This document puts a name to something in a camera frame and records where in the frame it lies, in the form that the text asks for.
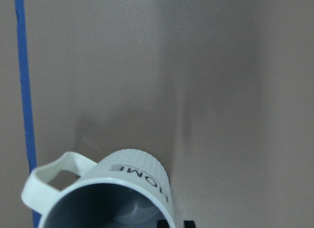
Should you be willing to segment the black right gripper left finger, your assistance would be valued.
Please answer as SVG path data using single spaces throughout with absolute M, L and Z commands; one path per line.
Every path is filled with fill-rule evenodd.
M 157 228 L 167 228 L 167 221 L 166 220 L 158 220 Z

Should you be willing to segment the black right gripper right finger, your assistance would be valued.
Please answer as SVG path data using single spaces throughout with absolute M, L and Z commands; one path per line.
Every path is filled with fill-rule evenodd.
M 196 224 L 193 220 L 184 220 L 184 228 L 196 228 Z

